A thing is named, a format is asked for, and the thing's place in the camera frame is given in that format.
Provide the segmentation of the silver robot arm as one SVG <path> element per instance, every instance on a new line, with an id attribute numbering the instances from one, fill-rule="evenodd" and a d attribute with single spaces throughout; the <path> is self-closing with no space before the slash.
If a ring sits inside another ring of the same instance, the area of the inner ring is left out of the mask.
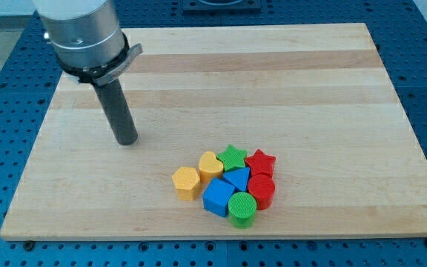
<path id="1" fill-rule="evenodd" d="M 130 46 L 111 0 L 34 0 L 65 73 L 93 86 L 116 141 L 131 145 L 138 133 L 119 77 L 142 53 Z"/>

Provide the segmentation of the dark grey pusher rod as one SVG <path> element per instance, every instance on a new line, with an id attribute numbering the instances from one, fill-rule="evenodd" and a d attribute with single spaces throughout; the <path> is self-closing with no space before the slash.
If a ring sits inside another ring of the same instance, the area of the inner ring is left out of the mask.
<path id="1" fill-rule="evenodd" d="M 138 139 L 133 117 L 118 79 L 93 88 L 107 117 L 116 141 L 120 145 L 131 145 Z"/>

